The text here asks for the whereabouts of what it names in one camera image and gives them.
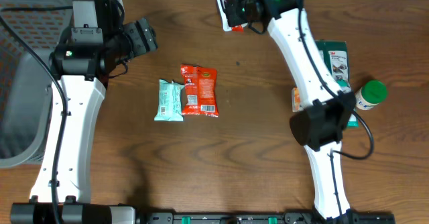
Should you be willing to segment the teal white snack packet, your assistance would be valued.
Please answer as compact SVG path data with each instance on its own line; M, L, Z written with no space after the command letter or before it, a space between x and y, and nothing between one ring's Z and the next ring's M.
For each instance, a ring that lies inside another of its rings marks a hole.
M183 121L181 93L184 85L174 81L159 81L158 112L155 121Z

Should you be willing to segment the red snack packet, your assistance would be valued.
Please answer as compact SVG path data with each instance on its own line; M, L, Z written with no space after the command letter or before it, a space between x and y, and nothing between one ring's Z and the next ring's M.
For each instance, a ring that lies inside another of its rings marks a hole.
M187 99L182 114L218 117L219 110L215 97L217 71L213 68L187 64L182 64L180 70Z

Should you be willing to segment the green white packet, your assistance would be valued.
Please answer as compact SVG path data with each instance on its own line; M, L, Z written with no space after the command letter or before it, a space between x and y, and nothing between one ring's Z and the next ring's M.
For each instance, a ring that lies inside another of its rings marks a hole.
M341 90L345 93L351 92L347 43L326 40L316 40L315 43L326 67Z

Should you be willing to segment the orange snack packet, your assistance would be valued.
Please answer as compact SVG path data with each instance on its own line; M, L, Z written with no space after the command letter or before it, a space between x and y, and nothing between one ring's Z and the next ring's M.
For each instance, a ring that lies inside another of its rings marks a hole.
M292 111L296 113L302 110L303 108L301 106L299 90L296 87L294 87L292 89Z

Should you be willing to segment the green lid seasoning jar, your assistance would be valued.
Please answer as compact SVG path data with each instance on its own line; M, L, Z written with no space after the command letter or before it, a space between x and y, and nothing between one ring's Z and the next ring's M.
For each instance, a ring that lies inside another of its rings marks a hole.
M387 96L387 87L381 81L370 80L355 93L356 107L370 110L386 100Z

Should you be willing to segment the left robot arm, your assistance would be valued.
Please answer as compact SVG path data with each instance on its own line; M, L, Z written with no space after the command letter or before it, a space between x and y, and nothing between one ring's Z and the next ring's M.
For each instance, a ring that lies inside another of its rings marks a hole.
M54 78L42 167L27 203L13 203L12 223L141 223L129 205L91 203L90 156L110 73L157 49L145 18L113 30L79 23L48 56Z

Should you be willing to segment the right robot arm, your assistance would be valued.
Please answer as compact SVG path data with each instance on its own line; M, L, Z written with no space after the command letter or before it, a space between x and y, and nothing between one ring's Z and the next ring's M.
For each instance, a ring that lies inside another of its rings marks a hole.
M309 158L314 181L314 209L323 221L339 221L350 209L343 186L341 147L355 104L342 92L321 58L308 25L304 0L221 0L230 28L263 25L281 50L299 90L302 110L290 119L296 141Z

